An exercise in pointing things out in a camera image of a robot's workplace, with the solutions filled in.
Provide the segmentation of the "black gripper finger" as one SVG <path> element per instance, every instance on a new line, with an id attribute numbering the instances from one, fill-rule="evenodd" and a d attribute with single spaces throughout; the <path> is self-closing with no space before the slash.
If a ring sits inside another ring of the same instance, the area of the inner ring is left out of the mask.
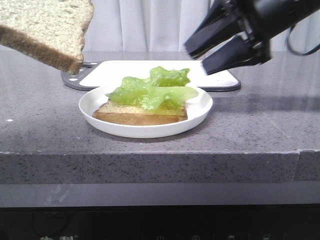
<path id="1" fill-rule="evenodd" d="M 184 43 L 190 57 L 206 52 L 245 31 L 239 0 L 215 0 L 204 20 Z"/>
<path id="2" fill-rule="evenodd" d="M 207 75 L 242 66 L 254 66 L 263 60 L 260 53 L 240 36 L 233 37 L 202 61 Z"/>

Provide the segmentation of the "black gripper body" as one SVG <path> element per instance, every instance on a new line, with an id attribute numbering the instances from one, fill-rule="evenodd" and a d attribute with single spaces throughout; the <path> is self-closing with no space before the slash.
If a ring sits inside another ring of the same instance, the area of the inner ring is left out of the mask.
<path id="1" fill-rule="evenodd" d="M 231 0 L 244 37 L 234 37 L 234 64 L 262 64 L 271 59 L 271 39 L 320 9 L 318 0 Z"/>

